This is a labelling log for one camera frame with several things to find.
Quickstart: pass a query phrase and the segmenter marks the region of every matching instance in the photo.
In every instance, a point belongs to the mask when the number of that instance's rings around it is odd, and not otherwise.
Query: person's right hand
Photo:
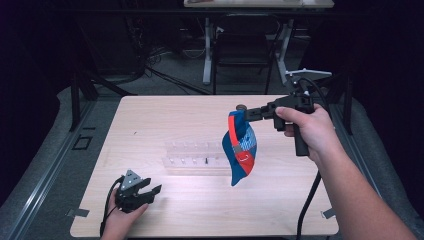
[[[312,114],[305,114],[287,107],[277,107],[275,112],[280,118],[299,126],[300,134],[309,147],[309,158],[312,161],[319,161],[325,159],[328,154],[333,154],[334,151],[343,150],[343,147],[327,111],[318,104],[314,104],[314,109],[315,112]],[[293,137],[293,126],[286,125],[284,134]]]
[[[113,190],[109,199],[109,216],[106,219],[106,225],[101,240],[125,239],[125,236],[129,232],[133,223],[147,210],[149,206],[147,203],[145,203],[130,213],[122,212],[121,210],[117,209],[115,203],[117,190],[117,188]]]

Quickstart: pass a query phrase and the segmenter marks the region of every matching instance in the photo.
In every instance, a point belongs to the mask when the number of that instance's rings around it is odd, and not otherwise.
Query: wooden table
[[[220,147],[227,116],[237,104],[260,107],[281,96],[132,96],[124,97],[101,150],[76,217],[74,237],[99,236],[104,203],[113,182],[128,169],[162,191],[138,219],[129,237],[224,237],[295,235],[297,219],[317,172],[308,158],[295,156],[294,140],[273,128],[272,120],[252,122],[258,152],[252,173],[231,187],[229,166],[169,167],[169,144],[193,143],[200,158],[224,154]],[[321,184],[306,214],[305,235],[332,235],[335,218]]]

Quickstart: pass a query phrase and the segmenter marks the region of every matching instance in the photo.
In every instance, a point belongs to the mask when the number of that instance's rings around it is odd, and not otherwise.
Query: red and blue fabric
[[[252,171],[257,149],[255,132],[244,120],[243,110],[230,112],[222,147],[231,166],[231,186],[235,186]]]

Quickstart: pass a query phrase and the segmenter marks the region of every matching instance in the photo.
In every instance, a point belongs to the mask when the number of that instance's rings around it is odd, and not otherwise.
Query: person's left hand
[[[139,218],[149,206],[147,203],[140,206],[130,213],[120,211],[115,204],[115,195],[117,188],[112,191],[109,199],[109,217],[106,220],[105,230],[103,232],[102,240],[106,239],[124,239],[130,230],[132,224]]]

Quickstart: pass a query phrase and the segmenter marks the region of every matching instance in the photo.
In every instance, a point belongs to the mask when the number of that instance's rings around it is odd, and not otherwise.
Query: human arm
[[[296,123],[308,144],[309,158],[322,176],[345,239],[415,239],[401,219],[368,184],[343,149],[328,113],[319,105],[304,114],[277,108],[279,117]],[[293,136],[287,127],[286,136]]]
[[[109,217],[106,220],[105,230],[101,240],[122,240],[129,232],[132,224],[139,218],[147,209],[148,204],[143,204],[136,210],[130,213],[124,213],[116,208],[114,189],[109,199]]]

